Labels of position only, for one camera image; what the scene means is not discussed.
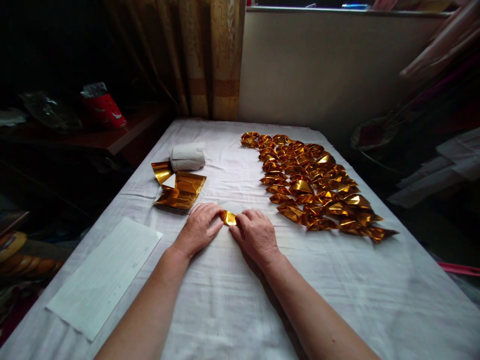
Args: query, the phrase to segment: toilet paper roll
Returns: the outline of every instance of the toilet paper roll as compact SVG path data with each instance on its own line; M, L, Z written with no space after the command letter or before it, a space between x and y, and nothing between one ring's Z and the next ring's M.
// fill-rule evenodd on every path
M172 170L198 170L205 165L205 142L191 142L175 145L170 149L170 163Z

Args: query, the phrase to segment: beige curtain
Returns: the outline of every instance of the beige curtain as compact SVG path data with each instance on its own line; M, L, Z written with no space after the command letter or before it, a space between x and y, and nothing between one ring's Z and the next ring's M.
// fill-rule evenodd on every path
M141 83L181 116L236 120L245 0L104 0L111 37Z

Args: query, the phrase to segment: gold foil paper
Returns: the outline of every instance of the gold foil paper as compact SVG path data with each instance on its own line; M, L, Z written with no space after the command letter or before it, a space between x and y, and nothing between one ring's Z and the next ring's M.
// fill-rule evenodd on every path
M276 193L273 196L270 196L270 201L274 204L287 205L296 207L297 203L291 197L287 195Z
M178 171L175 177L175 188L162 185L163 193L155 204L188 210L197 201L206 179L202 175Z
M242 146L246 148L258 148L259 147L259 142L255 139L243 139L241 141Z
M276 178L276 177L263 177L260 179L260 181L262 183L264 183L265 185L283 185L283 186L288 186L289 183L287 180L285 179L281 179L281 178Z
M288 144L291 143L292 140L287 135L277 134L273 137L273 142L277 145Z
M294 223L302 223L302 215L304 214L304 212L300 210L297 206L277 206L276 209L279 213L282 213Z
M164 183L174 173L170 161L152 162L151 168L155 173L156 180L160 185Z
M258 158L266 172L260 181L269 185L266 191L273 194L270 201L281 205L278 211L293 222L305 225L309 231L340 229L370 237L376 243L397 233L372 225L383 219L358 194L357 182L323 146L305 145L284 134L271 138L257 132L245 133L244 142L244 146L259 148Z
M221 220L225 225L237 225L237 219L235 218L235 214L231 213L230 211L223 210L221 214Z
M315 195L314 194L300 194L295 198L295 202L298 205L314 204L315 203Z
M305 180L297 180L290 182L290 192L294 196L304 193L315 194L310 184Z

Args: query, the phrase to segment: red cup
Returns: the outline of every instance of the red cup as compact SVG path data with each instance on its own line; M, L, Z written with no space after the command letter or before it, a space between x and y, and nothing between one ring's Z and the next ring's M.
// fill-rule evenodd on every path
M98 97L83 98L83 103L105 129L121 129L127 125L125 116L109 93Z

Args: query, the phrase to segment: white tablecloth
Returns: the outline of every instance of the white tablecloth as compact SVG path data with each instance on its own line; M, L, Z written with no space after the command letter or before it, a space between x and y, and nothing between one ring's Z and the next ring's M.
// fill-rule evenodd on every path
M269 201L259 182L263 171L258 151L240 145L240 136L247 131L286 134L323 145L358 182L375 212L385 218L381 225L400 234L373 245L337 231L306 233L304 227L278 214ZM230 200L268 214L281 251L381 358L480 358L479 310L322 134L302 127L176 120L10 336L0 359L85 359L96 354L186 221L184 215L152 207L159 185L150 163L167 160L172 145L200 141L207 144L206 166L197 173L209 178L203 201ZM45 305L122 217L164 236L89 343ZM224 226L188 269L163 358L295 357L280 316Z

